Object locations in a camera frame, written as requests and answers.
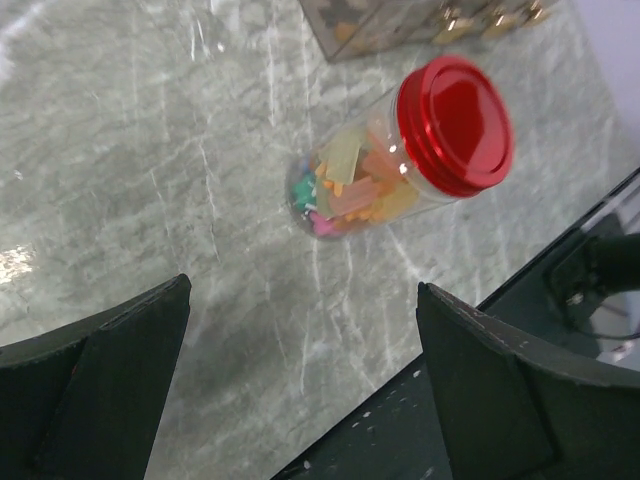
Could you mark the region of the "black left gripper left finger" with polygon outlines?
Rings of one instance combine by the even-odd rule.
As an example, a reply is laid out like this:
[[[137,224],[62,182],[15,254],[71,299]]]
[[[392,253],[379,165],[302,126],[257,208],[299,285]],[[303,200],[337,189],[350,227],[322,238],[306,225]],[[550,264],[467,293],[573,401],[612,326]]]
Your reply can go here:
[[[4,479],[141,479],[190,314],[180,274],[1,349]]]

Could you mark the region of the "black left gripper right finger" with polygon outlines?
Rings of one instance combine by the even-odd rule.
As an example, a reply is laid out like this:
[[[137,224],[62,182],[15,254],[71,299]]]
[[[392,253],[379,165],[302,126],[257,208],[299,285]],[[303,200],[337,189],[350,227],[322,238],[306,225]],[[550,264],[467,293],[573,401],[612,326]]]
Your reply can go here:
[[[416,319],[456,479],[636,479],[639,374],[420,284]]]

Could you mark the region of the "red jar lid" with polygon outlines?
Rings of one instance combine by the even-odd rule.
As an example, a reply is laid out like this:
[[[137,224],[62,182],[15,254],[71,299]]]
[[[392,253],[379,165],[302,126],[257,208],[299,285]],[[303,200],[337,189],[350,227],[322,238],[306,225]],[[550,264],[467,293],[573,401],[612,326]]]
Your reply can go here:
[[[436,190],[470,198],[501,183],[514,157],[514,131],[496,87],[471,61],[439,56],[409,74],[396,97],[411,164]]]

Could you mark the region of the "clear candy drawer box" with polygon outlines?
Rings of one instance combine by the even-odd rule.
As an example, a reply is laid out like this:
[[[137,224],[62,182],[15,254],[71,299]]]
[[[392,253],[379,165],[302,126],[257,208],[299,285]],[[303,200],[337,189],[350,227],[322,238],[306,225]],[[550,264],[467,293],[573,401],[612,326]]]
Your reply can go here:
[[[300,6],[327,61],[336,63],[405,44],[435,47],[489,42],[544,22],[554,1],[302,0]]]

